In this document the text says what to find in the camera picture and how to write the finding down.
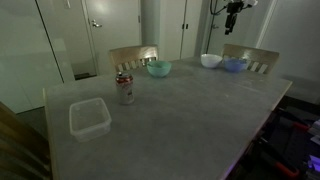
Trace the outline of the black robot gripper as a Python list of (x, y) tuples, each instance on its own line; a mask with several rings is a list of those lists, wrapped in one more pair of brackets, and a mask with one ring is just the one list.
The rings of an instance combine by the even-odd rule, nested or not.
[(234, 28), (234, 25), (237, 20), (237, 14), (242, 10), (244, 6), (243, 1), (235, 1), (235, 2), (230, 2), (227, 4), (227, 19), (225, 23), (225, 34), (229, 35)]

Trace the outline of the purple-lit robot base frame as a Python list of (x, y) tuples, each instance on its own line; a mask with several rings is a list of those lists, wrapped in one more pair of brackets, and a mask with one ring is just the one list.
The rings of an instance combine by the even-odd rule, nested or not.
[(320, 180), (320, 120), (307, 131), (307, 180)]

